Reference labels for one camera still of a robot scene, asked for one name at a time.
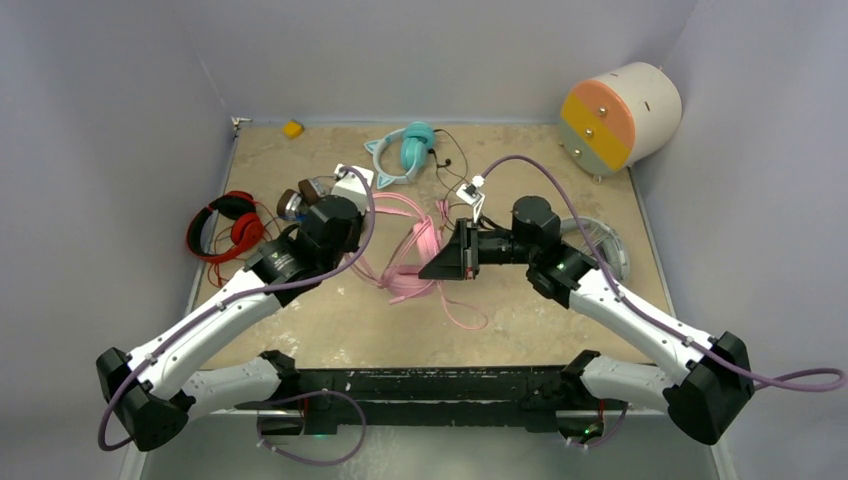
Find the pink headphones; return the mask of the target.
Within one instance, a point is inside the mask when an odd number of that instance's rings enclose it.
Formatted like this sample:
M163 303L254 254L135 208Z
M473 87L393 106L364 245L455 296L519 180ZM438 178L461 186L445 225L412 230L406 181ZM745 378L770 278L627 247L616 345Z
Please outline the pink headphones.
M423 298L436 293L442 308L456 326L469 331L479 331L489 325L489 318L483 312L467 303L449 298L441 280L421 279L419 272L425 264L433 260L444 246L443 227L434 221L418 203L399 193L377 193L376 213L381 216L403 217L412 224L403 239L394 248L381 272L376 272L365 257L360 257L351 267L353 273L365 283L388 292L388 303L397 305L402 302ZM478 325L469 325L458 320L451 311L453 306L463 307L483 315Z

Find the brown silver headphones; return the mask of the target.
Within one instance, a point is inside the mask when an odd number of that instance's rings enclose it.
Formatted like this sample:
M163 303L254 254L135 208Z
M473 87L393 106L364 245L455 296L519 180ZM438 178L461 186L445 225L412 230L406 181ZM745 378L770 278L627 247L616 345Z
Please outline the brown silver headphones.
M276 216L289 222L302 222L309 209L331 192L337 177L319 175L300 180L295 188L286 189L276 204Z

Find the white grey headphones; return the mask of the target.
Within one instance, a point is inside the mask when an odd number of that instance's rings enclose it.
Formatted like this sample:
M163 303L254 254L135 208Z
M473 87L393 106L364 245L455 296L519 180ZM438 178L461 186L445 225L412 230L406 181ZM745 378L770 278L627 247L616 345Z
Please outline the white grey headphones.
M631 273L631 259L624 241L615 229L595 218L580 216L580 222L568 217L561 221L562 239L584 254L591 255L591 243L619 282Z

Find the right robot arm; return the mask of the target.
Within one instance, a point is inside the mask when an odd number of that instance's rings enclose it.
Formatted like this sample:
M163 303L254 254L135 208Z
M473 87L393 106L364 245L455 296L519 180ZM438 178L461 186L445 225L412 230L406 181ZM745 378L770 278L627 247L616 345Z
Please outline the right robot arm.
M746 344L725 332L696 329L634 295L605 265L562 239L561 219L549 202L524 196L513 204L511 226L482 231L456 222L447 244L419 271L437 281L472 280L483 265L524 265L542 297L582 314L647 356L649 364L583 353L561 381L564 399L584 407L615 399L666 413L688 437L716 444L755 393Z

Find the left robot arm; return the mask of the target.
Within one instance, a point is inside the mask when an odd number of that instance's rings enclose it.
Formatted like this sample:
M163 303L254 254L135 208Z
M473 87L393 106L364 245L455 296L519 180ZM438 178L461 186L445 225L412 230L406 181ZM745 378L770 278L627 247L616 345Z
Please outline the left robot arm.
M327 196L304 220L262 244L215 295L165 333L95 362L107 403L97 442L103 451L128 444L162 447L192 420L239 404L266 401L284 409L298 382L279 353L237 367L203 365L248 328L350 268L373 234L373 217L354 201Z

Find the red black headphones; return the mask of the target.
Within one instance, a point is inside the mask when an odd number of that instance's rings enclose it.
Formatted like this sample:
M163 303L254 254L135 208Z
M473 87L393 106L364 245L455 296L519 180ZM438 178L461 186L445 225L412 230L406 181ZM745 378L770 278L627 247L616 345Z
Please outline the red black headphones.
M206 241L204 232L211 220L224 220L221 227ZM248 192L231 190L209 202L190 221L185 242L188 250L207 264L207 280L222 287L228 279L221 266L240 260L263 240L271 239L271 230L281 231L279 220Z

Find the teal cat ear headphones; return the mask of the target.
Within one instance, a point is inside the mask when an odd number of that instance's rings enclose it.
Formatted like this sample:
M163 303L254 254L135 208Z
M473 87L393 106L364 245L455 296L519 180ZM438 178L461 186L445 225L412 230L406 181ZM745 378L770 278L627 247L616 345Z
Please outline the teal cat ear headphones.
M412 122L404 128L393 130L376 140L363 144L371 155L373 169L376 172L376 189L385 190L393 185L409 185L414 183L428 165L430 158L435 161L438 171L445 170L459 179L459 185L468 182L466 175L459 175L451 170L452 163L445 159L437 160L435 153L436 135L445 133L445 129L435 129L425 122ZM399 146L399 163L401 174L388 173L382 165L383 154L392 145Z

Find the small yellow block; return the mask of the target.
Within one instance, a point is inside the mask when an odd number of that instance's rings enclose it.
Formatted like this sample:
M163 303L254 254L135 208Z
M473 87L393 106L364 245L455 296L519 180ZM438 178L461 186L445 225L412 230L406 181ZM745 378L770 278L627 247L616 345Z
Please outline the small yellow block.
M305 126L296 120L289 120L281 128L281 132L289 139L299 137L304 131Z

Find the round pastel drawer cabinet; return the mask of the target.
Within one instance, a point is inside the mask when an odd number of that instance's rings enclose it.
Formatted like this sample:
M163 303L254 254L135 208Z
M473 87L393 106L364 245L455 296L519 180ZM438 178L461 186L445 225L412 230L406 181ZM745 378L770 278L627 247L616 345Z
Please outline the round pastel drawer cabinet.
M568 156L594 177L608 177L663 147L683 113L680 93L658 67L633 62L582 80L559 113Z

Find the aluminium frame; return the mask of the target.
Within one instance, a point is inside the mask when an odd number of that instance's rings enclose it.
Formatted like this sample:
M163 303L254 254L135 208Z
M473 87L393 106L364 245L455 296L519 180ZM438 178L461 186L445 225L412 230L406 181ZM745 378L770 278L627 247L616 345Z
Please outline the aluminium frame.
M718 442L752 398L745 344L713 337L627 296L605 262L561 238L560 218L538 196L513 205L508 229L461 218L448 243L420 270L428 281L471 280L483 265L523 265L542 297L601 323L648 357L618 362L586 350L558 366L306 369L277 351L217 370L206 361L254 324L323 281L352 268L375 227L364 206L327 195L262 244L219 292L165 333L96 362L107 415L141 451L172 440L190 421L228 407L303 403L308 433L332 434L351 415L380 425L557 429L557 411L604 400L669 416L689 438Z

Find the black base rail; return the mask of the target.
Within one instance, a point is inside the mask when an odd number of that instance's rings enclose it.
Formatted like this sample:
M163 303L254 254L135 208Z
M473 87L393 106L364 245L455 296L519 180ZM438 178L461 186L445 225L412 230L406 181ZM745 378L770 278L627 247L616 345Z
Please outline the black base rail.
M593 438L604 430L602 414L624 405L593 397L569 365L298 368L286 355L264 356L281 383L268 398L238 409L291 410L309 435L367 424L513 427Z

